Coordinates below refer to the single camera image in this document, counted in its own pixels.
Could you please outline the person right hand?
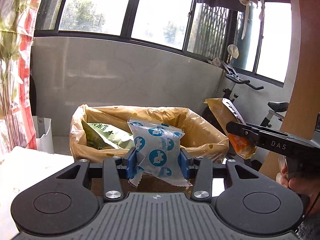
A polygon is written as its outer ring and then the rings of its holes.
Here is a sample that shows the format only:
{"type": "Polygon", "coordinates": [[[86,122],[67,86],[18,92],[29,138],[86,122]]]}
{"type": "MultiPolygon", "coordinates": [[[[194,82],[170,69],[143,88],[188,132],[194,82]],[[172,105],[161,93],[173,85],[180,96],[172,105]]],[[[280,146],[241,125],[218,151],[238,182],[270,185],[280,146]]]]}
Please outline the person right hand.
{"type": "Polygon", "coordinates": [[[299,194],[311,196],[319,193],[319,178],[295,177],[288,180],[287,166],[284,164],[276,176],[276,182],[299,194]]]}

